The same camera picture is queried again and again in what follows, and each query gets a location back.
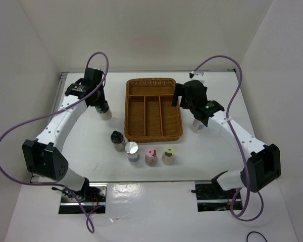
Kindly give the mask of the silver-capped white spice bottle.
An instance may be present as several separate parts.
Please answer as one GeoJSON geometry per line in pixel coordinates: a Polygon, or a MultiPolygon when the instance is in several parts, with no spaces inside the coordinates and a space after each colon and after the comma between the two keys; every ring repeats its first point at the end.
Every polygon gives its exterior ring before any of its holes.
{"type": "Polygon", "coordinates": [[[191,130],[194,133],[200,133],[203,130],[204,126],[205,125],[201,121],[199,121],[197,119],[194,119],[193,123],[192,123],[192,126],[191,126],[191,130]]]}

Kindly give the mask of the black-capped white spice bottle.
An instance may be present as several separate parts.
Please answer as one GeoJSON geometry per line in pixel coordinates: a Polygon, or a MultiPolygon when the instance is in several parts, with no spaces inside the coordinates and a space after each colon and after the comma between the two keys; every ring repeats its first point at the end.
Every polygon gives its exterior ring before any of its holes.
{"type": "Polygon", "coordinates": [[[112,112],[108,104],[96,106],[95,110],[102,120],[110,120],[112,118],[112,112]]]}

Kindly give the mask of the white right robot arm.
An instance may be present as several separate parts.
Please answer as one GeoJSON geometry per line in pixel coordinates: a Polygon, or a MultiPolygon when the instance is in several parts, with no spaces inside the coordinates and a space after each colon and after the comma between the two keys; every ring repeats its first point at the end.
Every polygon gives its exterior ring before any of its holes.
{"type": "Polygon", "coordinates": [[[216,198],[229,190],[249,188],[257,193],[281,175],[280,150],[275,144],[267,145],[253,137],[214,100],[207,99],[207,87],[199,80],[176,84],[172,105],[179,104],[194,116],[192,130],[196,133],[210,128],[241,153],[246,167],[224,171],[212,178],[211,192],[216,198]]]}

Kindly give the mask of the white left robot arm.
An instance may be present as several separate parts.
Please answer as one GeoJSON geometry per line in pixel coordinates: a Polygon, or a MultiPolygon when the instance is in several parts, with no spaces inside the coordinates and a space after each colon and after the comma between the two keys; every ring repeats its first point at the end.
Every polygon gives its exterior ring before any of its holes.
{"type": "Polygon", "coordinates": [[[98,189],[69,167],[62,149],[75,123],[89,107],[94,107],[103,120],[112,117],[104,94],[104,76],[101,70],[86,68],[84,77],[67,88],[59,113],[33,141],[26,140],[22,145],[29,172],[63,185],[67,196],[72,193],[81,202],[98,193],[98,189]]]}

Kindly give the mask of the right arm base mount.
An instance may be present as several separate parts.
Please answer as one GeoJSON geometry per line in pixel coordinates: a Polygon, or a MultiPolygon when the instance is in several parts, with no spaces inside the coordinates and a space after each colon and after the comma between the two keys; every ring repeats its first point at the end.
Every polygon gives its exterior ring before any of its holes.
{"type": "Polygon", "coordinates": [[[191,193],[196,195],[198,212],[228,211],[237,189],[219,190],[210,180],[196,181],[191,193]]]}

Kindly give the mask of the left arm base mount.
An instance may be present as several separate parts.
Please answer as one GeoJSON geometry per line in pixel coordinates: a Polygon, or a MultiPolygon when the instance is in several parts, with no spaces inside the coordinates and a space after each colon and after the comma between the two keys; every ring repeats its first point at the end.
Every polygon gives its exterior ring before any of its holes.
{"type": "MultiPolygon", "coordinates": [[[[76,194],[77,199],[81,202],[86,213],[105,214],[106,198],[107,198],[107,183],[90,183],[91,192],[85,198],[76,194]]],[[[74,197],[65,189],[52,187],[53,191],[61,192],[61,200],[59,206],[59,214],[82,214],[74,197]]]]}

